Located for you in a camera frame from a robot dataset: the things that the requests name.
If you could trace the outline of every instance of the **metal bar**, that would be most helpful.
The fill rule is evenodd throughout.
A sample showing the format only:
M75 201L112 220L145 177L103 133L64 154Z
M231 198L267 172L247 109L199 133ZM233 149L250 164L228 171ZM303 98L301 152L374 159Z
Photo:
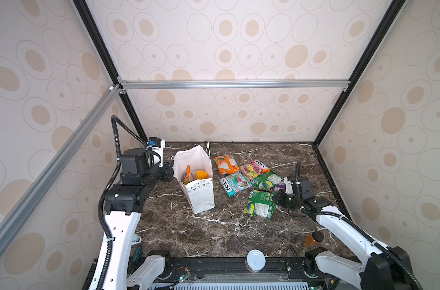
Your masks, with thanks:
M297 79L297 80L230 80L230 81L122 81L130 89L229 89L229 88L347 88L348 79Z
M93 16L91 14L91 11L89 10L88 5L86 4L85 0L73 0L73 3L75 4L76 10L78 11L78 14L81 16L81 19L83 20L84 25L86 26L86 29L88 30L89 36L91 37L94 46L101 56L101 60L104 63L107 72L112 79L112 82L114 84L118 84L119 78L118 78L118 72L113 64L112 57L110 56L107 46L105 45L104 40L102 39L101 33L99 32L98 27L96 26L96 23L93 19ZM123 105L125 106L125 109L128 112L128 115L131 119L131 122L133 122L134 128L136 129L136 132L141 137L142 140L147 142L147 136L144 132L144 129L142 128L141 122L136 115L136 111L131 104L131 101L124 92L124 94L120 95L120 99L123 102Z
M315 144L316 146L319 146L320 143L323 141L323 138L325 137L326 133L328 132L329 128L333 124L334 120L336 119L337 115L341 111L344 103L346 102L347 98L351 94L352 90L356 86L358 80L362 76L363 72L367 68L368 64L372 60L375 52L379 48L381 42L383 41L384 37L386 36L388 30L390 29L393 22L396 20L397 16L399 15L400 10L402 7L404 7L404 3L408 2L409 0L393 0L391 2L391 5L389 5L388 10L386 11L385 15L383 16L383 19L381 20L380 24L378 25L378 28L373 34L373 37L371 38L370 42L367 45L367 48L363 52L362 57L360 58L360 61L357 63L356 68L352 72L351 77L349 78L351 80L351 84L345 91L341 93L339 96L339 99L336 101L336 104L334 105L333 109L331 110L331 113L328 115L328 118L326 119L325 123L323 124L323 127L321 128L320 132L318 133Z
M338 204L339 210L344 213L344 215L352 220L351 215L349 214L349 211L347 210L346 204L341 196L341 194L339 193L339 190L336 187L336 183L333 180L333 177L331 176L331 173L328 170L328 167L326 166L325 160L323 160L323 157L320 153L320 149L318 149L318 147L316 146L315 143L312 144L312 148L313 151L315 152L316 158L318 160L318 163L320 163L320 166L323 170L323 173L325 174L326 180L328 182L329 188L331 189L331 191L333 192L333 195L335 197L335 200Z
M4 218L0 224L0 257L120 91L121 88L114 85L112 90L101 97L15 208Z

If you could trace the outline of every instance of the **white paper bag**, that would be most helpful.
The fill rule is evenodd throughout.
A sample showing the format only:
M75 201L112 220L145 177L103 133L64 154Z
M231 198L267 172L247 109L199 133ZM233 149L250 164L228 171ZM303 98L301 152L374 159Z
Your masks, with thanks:
M173 172L174 177L178 180L179 185L183 189L194 214L204 212L215 207L213 199L213 183L212 183L212 162L210 159L210 147L207 143L209 154L204 151L202 146L198 145L186 151L178 151L175 154ZM183 184L184 172L186 167L190 166L193 176L196 170L204 170L209 178L199 179Z

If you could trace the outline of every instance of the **green candy bag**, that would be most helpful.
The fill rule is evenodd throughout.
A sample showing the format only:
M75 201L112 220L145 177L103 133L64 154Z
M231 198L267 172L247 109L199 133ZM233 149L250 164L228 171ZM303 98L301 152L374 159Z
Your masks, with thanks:
M275 203L271 200L273 194L265 191L252 190L249 195L249 203L244 213L258 215L270 219L275 210Z
M282 181L283 178L281 176L277 175L273 171L270 171L252 179L251 183L255 188L273 192L275 186L280 184Z

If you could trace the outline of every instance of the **brown marble table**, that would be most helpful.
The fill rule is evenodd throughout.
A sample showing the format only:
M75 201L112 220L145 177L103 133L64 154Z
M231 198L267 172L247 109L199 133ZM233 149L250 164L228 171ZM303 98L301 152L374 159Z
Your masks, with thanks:
M164 158L187 150L197 143L167 143ZM212 158L232 154L244 164L253 159L262 161L275 173L294 175L296 161L302 162L314 194L325 196L335 205L315 153L309 144L297 143L211 143ZM336 237L309 217L290 217L276 208L270 220L243 213L251 189L229 198L220 185L215 162L212 161L215 208L193 214L188 200L176 181L159 182L144 205L136 234L141 235L143 255L150 250L169 250L172 257L245 257L252 249L268 257L291 257L289 246L299 256L307 251L304 238L319 229L325 235L322 246L341 256L352 252Z

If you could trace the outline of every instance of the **orange packet inside bag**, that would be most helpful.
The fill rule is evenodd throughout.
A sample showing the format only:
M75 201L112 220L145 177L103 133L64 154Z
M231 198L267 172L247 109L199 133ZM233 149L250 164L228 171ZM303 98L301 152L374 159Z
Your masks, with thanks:
M223 155L213 158L220 174L233 174L239 170L239 166L231 155Z

